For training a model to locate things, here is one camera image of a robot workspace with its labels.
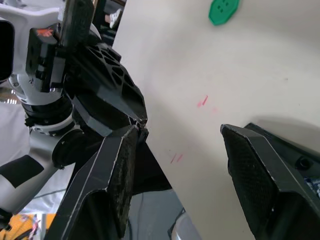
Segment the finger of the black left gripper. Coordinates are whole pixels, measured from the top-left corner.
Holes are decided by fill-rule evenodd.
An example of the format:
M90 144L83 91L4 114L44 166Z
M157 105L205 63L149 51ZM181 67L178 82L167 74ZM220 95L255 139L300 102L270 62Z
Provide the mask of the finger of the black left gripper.
M87 41L94 14L91 0L66 0L63 11L60 45L76 47Z
M105 43L80 45L66 60L63 91L83 124L106 137L127 126L144 128L144 97L121 56Z

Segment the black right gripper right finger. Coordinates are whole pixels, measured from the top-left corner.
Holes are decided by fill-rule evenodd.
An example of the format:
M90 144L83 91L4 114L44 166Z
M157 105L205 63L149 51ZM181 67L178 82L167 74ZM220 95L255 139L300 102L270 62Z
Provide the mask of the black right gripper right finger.
M320 237L320 157L250 123L220 128L228 173L257 240Z

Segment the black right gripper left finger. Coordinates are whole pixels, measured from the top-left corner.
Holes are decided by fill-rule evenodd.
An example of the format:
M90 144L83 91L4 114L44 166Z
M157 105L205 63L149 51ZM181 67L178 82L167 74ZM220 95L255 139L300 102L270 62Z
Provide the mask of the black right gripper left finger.
M125 236L138 130L105 137L75 175L47 232L49 240L120 240Z

